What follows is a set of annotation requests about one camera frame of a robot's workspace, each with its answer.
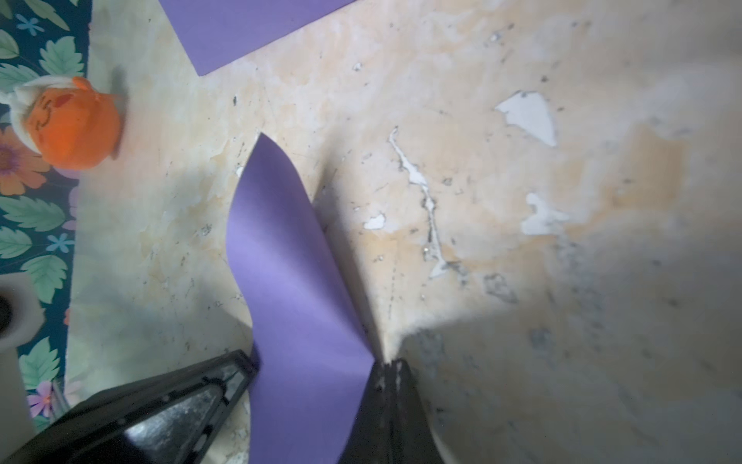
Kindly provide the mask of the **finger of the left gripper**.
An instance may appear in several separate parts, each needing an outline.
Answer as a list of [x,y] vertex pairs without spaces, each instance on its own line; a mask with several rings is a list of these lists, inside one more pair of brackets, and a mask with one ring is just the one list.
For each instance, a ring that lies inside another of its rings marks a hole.
[[258,365],[242,350],[98,392],[9,463],[199,463]]

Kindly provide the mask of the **orange tiger plush toy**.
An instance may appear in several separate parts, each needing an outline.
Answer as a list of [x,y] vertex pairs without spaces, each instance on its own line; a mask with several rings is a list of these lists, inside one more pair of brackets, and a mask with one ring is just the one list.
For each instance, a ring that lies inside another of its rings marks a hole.
[[46,75],[1,94],[28,149],[63,170],[84,171],[111,156],[122,133],[120,98],[84,77]]

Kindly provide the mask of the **purple paper square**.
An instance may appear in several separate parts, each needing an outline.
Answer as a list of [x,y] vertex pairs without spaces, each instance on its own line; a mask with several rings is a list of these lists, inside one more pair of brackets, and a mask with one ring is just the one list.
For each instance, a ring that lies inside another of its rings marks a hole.
[[260,135],[227,221],[226,254],[252,320],[252,463],[334,463],[374,357],[297,169]]
[[199,77],[347,5],[348,0],[162,0]]

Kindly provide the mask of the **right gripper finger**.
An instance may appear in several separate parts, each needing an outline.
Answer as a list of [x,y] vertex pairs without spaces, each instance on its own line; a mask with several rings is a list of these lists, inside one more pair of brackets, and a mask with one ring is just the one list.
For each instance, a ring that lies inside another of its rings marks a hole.
[[432,464],[435,444],[409,364],[375,363],[340,463]]

